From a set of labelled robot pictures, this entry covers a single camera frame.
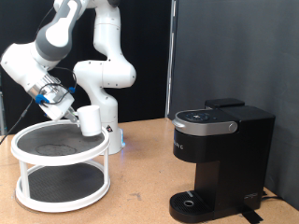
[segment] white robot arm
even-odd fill
[[[56,0],[54,7],[60,7],[63,0]],[[102,125],[109,131],[109,154],[119,152],[123,147],[122,131],[118,126],[118,102],[108,95],[104,88],[131,87],[136,79],[134,67],[128,63],[121,51],[120,0],[91,0],[82,2],[82,8],[95,8],[93,45],[107,56],[106,61],[79,62],[74,67],[78,84],[87,92],[92,105],[101,108]]]
[[[38,32],[36,41],[26,45],[13,44],[1,59],[7,73],[34,99],[42,95],[49,101],[40,107],[51,119],[58,120],[65,116],[76,122],[71,108],[73,97],[57,85],[48,71],[71,50],[71,33],[76,20],[86,8],[95,8],[93,44],[95,49],[107,56],[107,60],[77,63],[74,72],[92,105],[101,108],[102,125],[109,131],[110,154],[120,151],[123,144],[118,127],[118,103],[104,88],[131,87],[136,79],[134,67],[121,52],[119,3],[120,0],[55,0],[57,14]]]
[[[2,67],[25,91],[34,99],[44,97],[45,104],[40,107],[53,120],[65,116],[77,121],[71,108],[74,98],[48,71],[71,50],[72,30],[81,8],[79,0],[64,0],[53,21],[38,32],[35,42],[13,44],[1,58]]]

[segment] coffee maker control panel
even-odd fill
[[[194,136],[234,133],[237,131],[237,123],[235,117],[219,109],[179,112],[173,120],[179,132]]]

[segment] coffee maker drip tray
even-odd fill
[[[170,215],[185,223],[213,219],[213,210],[192,190],[174,195],[170,199]]]

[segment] metal pole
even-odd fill
[[[170,40],[169,40],[169,61],[168,61],[168,75],[167,75],[167,94],[166,94],[166,107],[165,107],[165,117],[168,118],[170,98],[171,98],[171,77],[172,77],[172,67],[173,67],[173,53],[174,53],[174,42],[175,42],[175,31],[174,31],[174,20],[176,19],[176,7],[177,1],[172,1],[171,10],[171,20],[170,20]]]
[[[1,128],[1,135],[6,134],[6,129],[4,125],[4,107],[3,107],[3,100],[2,100],[3,94],[0,91],[0,128]]]

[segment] two-tier stand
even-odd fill
[[[50,213],[95,203],[110,186],[109,143],[106,129],[84,137],[69,120],[39,123],[20,131],[11,142],[21,169],[18,200],[31,209]],[[104,154],[104,166],[92,161],[100,154]],[[27,163],[35,166],[28,170]]]

